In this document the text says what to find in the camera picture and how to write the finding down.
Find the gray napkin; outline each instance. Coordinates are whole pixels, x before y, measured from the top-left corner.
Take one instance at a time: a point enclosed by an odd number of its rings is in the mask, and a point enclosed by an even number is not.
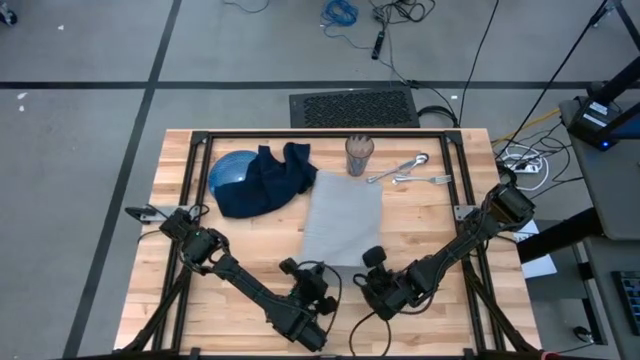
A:
[[[340,273],[343,285],[365,273],[362,254],[380,245],[382,186],[318,171],[304,229],[299,261],[324,261]],[[337,285],[330,271],[325,281]]]

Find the wooden tabletop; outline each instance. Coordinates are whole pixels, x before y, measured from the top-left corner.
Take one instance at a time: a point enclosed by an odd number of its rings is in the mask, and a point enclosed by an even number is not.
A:
[[[461,130],[476,201],[481,201],[498,181],[489,137],[484,129]],[[191,130],[168,130],[165,136],[150,203],[175,205],[178,203]],[[311,163],[319,169],[346,175],[344,139],[216,139],[211,164],[221,156],[236,150],[257,150],[269,145],[281,161],[282,147],[288,141],[311,144]],[[392,168],[419,152],[431,155],[426,166],[417,167],[412,175],[444,174],[442,152],[438,140],[420,138],[374,138],[375,152],[363,178]],[[452,158],[455,150],[450,146]],[[197,156],[192,194],[202,162]],[[457,161],[454,171],[460,179]],[[387,267],[401,269],[409,262],[435,253],[455,236],[451,201],[446,186],[426,182],[391,184],[382,180],[383,212],[380,239],[387,251]],[[458,184],[460,199],[464,199]],[[309,207],[309,194],[296,196],[283,208],[250,219],[223,218],[215,199],[207,191],[205,203],[211,213],[204,216],[202,225],[225,234],[231,243],[234,257],[265,286],[285,294],[293,285],[293,278],[278,269],[278,263],[301,250],[302,237]],[[157,229],[145,226],[143,232]],[[170,241],[162,234],[153,234],[140,242],[127,293],[115,348],[129,343],[145,325],[155,310],[162,290]],[[487,253],[497,302],[507,317],[533,345],[540,346],[527,287],[513,243],[493,239]],[[330,294],[337,289],[330,289]],[[358,320],[370,312],[358,288],[348,284],[336,322],[329,334],[325,354],[349,355],[349,333]],[[487,344],[491,346],[491,327],[488,315],[481,309]],[[168,324],[173,323],[173,312]],[[326,328],[328,317],[321,317],[320,326]],[[475,348],[467,296],[460,264],[453,266],[444,277],[431,308],[421,315],[398,315],[390,321],[392,343],[389,355],[459,355],[463,348]],[[165,344],[170,342],[172,326],[167,326]],[[379,355],[387,342],[387,330],[378,318],[369,319],[354,336],[358,355]],[[200,347],[204,354],[301,354],[310,353],[298,343],[290,343],[265,323],[264,312],[245,298],[232,285],[215,275],[194,275],[189,295],[181,352]]]

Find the plastic cup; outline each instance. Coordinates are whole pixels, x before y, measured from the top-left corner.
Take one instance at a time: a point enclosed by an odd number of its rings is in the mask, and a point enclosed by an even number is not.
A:
[[[373,154],[373,140],[367,135],[352,135],[345,143],[347,151],[347,172],[351,176],[360,176],[367,167]]]

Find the navy blue towel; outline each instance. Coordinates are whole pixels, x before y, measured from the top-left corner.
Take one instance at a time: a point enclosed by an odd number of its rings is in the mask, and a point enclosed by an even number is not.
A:
[[[268,146],[259,146],[244,181],[216,187],[223,216],[242,219],[266,214],[313,185],[318,169],[309,164],[311,146],[287,143],[283,152],[284,164],[271,155]]]

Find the blue bowl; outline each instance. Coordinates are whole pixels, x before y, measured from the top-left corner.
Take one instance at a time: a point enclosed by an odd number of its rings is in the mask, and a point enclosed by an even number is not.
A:
[[[258,154],[249,150],[233,151],[213,164],[209,173],[209,191],[214,195],[215,188],[225,184],[244,181],[249,163]]]

